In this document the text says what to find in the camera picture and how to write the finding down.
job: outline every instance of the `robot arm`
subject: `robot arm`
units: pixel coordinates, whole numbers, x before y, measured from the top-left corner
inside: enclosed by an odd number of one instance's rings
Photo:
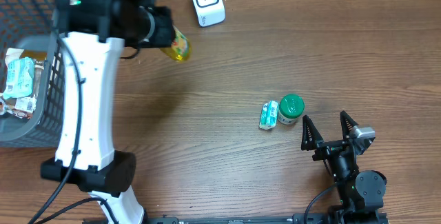
[[[340,113],[340,122],[343,140],[324,142],[311,119],[303,117],[302,150],[314,150],[314,161],[328,161],[340,195],[341,205],[328,209],[328,223],[387,223],[386,214],[378,213],[386,177],[377,171],[359,172],[356,161],[373,143],[375,131],[360,127],[345,111]]]
[[[67,183],[105,199],[119,223],[140,224],[146,218],[130,186],[134,154],[115,151],[112,140],[114,84],[124,47],[170,47],[174,40],[171,13],[154,0],[56,0],[57,28],[67,50],[63,131],[54,158],[41,165],[41,176],[62,181],[72,160],[78,121],[78,87],[82,89],[79,153]],[[77,83],[74,62],[83,77]],[[101,205],[109,223],[113,223]]]

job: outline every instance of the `small bottle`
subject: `small bottle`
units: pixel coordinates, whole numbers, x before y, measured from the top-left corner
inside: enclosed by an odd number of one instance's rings
[[[289,94],[282,98],[278,107],[278,121],[285,125],[297,122],[305,110],[303,99],[296,94]]]
[[[175,61],[187,61],[192,53],[192,45],[175,26],[173,26],[173,28],[176,32],[176,37],[174,38],[172,47],[159,49]]]

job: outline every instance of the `green lid jar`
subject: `green lid jar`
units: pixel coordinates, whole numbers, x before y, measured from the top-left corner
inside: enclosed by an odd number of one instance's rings
[[[291,125],[297,122],[305,110],[303,99],[296,94],[289,94],[282,98],[278,106],[278,121]]]

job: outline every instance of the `yellow bottle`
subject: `yellow bottle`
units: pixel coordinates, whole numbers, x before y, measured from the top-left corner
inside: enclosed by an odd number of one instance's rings
[[[192,53],[192,45],[175,26],[173,28],[176,31],[176,38],[172,43],[172,47],[159,49],[175,61],[187,61]]]

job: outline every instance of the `label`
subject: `label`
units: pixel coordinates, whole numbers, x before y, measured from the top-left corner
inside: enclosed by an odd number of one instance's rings
[[[280,112],[280,108],[279,108],[279,110],[278,110],[278,117],[277,117],[277,120],[278,120],[280,123],[282,123],[282,124],[285,124],[285,125],[291,125],[291,124],[294,124],[294,123],[296,123],[296,122],[298,121],[298,118],[299,118],[299,117],[294,118],[294,119],[291,119],[291,118],[285,117],[285,116]]]
[[[277,105],[271,105],[271,112],[269,113],[270,117],[277,117]]]
[[[14,85],[8,85],[8,93],[11,93],[14,90]]]
[[[172,43],[172,49],[181,57],[185,58],[188,55],[188,41],[177,28],[174,28],[176,38]]]
[[[33,97],[20,97],[15,103],[15,108],[17,110],[33,113],[36,108],[36,101]]]

